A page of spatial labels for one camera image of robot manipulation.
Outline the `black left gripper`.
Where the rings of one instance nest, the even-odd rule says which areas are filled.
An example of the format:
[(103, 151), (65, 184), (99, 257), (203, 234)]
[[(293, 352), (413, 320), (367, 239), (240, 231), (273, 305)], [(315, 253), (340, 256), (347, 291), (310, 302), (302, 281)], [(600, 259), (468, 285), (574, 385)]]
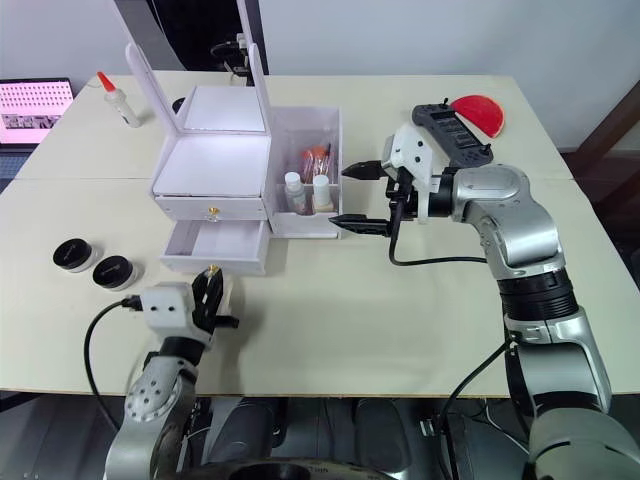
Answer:
[(224, 276), (221, 269), (212, 269), (210, 276), (207, 272), (201, 272), (195, 277), (191, 287), (195, 302), (192, 313), (192, 341), (202, 346), (211, 346), (217, 330), (239, 327), (239, 319), (231, 314), (229, 305), (221, 301), (224, 294)]

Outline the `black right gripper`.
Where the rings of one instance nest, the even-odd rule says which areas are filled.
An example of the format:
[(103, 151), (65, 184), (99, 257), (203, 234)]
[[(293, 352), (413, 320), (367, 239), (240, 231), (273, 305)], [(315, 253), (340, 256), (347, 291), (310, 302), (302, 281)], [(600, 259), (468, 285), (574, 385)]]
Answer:
[[(379, 160), (353, 163), (341, 171), (341, 175), (356, 180), (377, 181), (386, 176)], [(361, 235), (389, 236), (397, 238), (403, 221), (417, 217), (417, 193), (412, 184), (414, 177), (400, 167), (396, 178), (389, 177), (385, 196), (389, 199), (390, 218), (372, 219), (363, 214), (342, 214), (329, 218), (340, 229)]]

